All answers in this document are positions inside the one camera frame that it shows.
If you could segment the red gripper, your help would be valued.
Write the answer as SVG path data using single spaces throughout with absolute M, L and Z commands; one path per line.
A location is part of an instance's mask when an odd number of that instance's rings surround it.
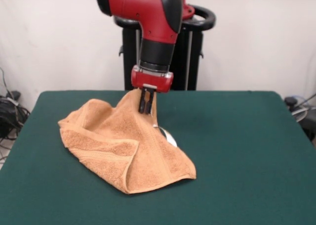
M 172 72 L 152 72 L 135 65 L 131 70 L 131 83 L 133 87 L 141 89 L 139 113 L 151 114 L 155 91 L 169 92 L 172 81 Z

